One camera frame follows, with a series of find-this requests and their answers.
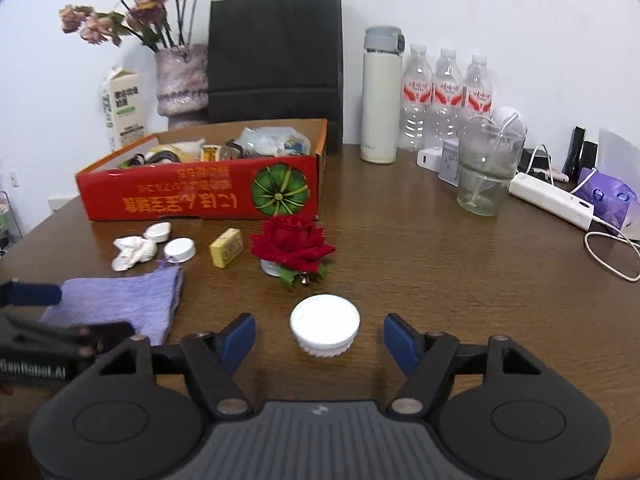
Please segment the white wall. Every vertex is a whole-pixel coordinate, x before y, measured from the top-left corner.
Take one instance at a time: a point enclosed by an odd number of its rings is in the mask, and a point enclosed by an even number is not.
[[[76,193],[73,174],[108,150],[98,87],[124,63],[145,77],[148,127],[154,112],[152,53],[125,38],[120,49],[93,46],[60,32],[57,10],[86,3],[110,10],[116,0],[0,2],[0,186],[8,188],[25,228],[49,213],[47,200]],[[576,124],[600,126],[640,144],[639,0],[342,0],[345,141],[358,142],[362,40],[369,25],[399,25],[408,43],[436,56],[457,48],[461,68],[472,53],[488,56],[498,104],[529,123],[529,144],[546,142],[560,164]],[[207,39],[207,0],[194,38]],[[15,171],[20,187],[8,174]]]

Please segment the table surface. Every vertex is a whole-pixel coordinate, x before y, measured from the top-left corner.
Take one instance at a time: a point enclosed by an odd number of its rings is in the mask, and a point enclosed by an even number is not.
[[[115,276],[113,239],[139,235],[151,223],[89,222],[76,199],[2,258],[0,280],[61,283]],[[242,312],[254,314],[256,345],[235,380],[259,406],[268,398],[388,402],[403,381],[382,345],[389,312],[422,332],[441,330],[462,342],[485,343],[491,335],[507,334],[607,413],[613,441],[599,478],[640,474],[640,285],[591,260],[579,229],[512,197],[497,218],[473,216],[456,204],[452,187],[418,168],[410,154],[376,166],[361,162],[356,146],[328,158],[319,223],[337,247],[327,279],[287,292],[248,250],[226,269],[211,263],[208,245],[217,236],[237,227],[248,246],[260,222],[172,221],[172,236],[193,238],[198,253],[184,264],[170,341],[219,330]],[[593,245],[626,273],[638,268],[623,244]],[[156,265],[137,266],[126,275]],[[293,307],[319,293],[348,298],[362,318],[353,347],[327,361],[303,353],[289,329]],[[162,384],[184,391],[179,378]],[[472,384],[478,378],[457,380],[456,390]],[[2,410],[18,412],[39,402],[42,397],[19,390],[2,398]],[[19,435],[0,436],[0,478],[36,478],[18,441]]]

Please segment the white carton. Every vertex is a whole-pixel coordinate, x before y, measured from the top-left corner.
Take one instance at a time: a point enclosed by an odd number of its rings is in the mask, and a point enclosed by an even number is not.
[[[135,72],[117,67],[102,85],[102,108],[112,152],[145,135],[139,79]]]

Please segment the glass of water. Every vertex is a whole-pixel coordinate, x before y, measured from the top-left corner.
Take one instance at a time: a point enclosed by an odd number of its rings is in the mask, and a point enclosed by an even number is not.
[[[458,203],[477,215],[495,216],[508,195],[524,148],[525,132],[469,118],[459,130]]]

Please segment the black paper bag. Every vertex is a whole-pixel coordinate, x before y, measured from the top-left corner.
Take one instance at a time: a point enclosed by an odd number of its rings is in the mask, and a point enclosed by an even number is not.
[[[329,122],[327,149],[342,144],[341,0],[211,3],[209,121]]]

